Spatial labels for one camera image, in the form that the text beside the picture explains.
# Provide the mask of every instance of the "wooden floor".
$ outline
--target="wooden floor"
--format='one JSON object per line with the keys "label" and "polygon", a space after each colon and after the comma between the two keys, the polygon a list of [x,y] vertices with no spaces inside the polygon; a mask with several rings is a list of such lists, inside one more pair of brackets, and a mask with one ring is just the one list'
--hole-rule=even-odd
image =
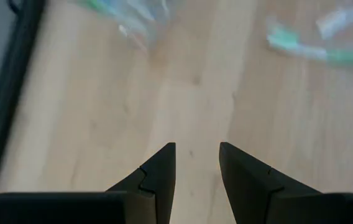
{"label": "wooden floor", "polygon": [[313,33],[336,1],[185,2],[150,56],[113,22],[51,2],[0,192],[105,190],[171,141],[172,223],[234,223],[221,141],[318,190],[353,191],[353,68],[265,41],[267,16]]}

